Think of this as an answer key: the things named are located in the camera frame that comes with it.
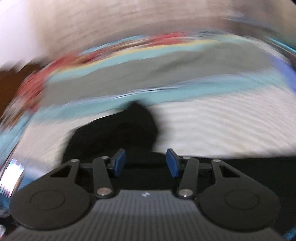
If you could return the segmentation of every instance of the black fabric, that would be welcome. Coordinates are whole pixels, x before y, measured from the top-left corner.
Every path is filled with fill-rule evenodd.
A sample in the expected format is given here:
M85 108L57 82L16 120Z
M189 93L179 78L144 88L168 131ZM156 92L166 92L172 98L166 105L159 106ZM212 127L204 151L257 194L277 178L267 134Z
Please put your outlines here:
M122 175L111 180L114 190L175 191L180 180L171 177L165 155L151 152L158 132L152 114L141 104L133 102L120 113L78 128L66 148L63 162L74 158L91 162L95 157L113 156L118 149L124 148L128 161ZM211 161L211 158L197 158L204 163ZM224 161L270 188L279 197L281 210L273 225L277 232L284 234L296 225L295 157ZM199 192L208 185L208 179L199 178Z

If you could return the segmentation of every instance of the metal screw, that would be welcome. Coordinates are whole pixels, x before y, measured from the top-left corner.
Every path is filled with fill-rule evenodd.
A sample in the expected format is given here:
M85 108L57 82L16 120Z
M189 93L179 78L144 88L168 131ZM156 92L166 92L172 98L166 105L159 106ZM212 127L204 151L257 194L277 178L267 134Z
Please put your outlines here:
M190 189L181 189L179 191L179 195L181 197L190 197L190 196L192 196L192 194L193 194L193 191Z
M112 192L112 190L110 188L99 188L96 192L100 196L107 196Z

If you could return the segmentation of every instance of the white logo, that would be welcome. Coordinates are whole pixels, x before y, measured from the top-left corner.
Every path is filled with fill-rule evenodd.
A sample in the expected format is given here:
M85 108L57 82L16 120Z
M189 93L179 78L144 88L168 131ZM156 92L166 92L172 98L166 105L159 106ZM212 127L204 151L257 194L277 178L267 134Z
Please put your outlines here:
M143 196L143 197L147 197L147 196L149 196L149 195L150 195L149 192L142 193L142 196Z

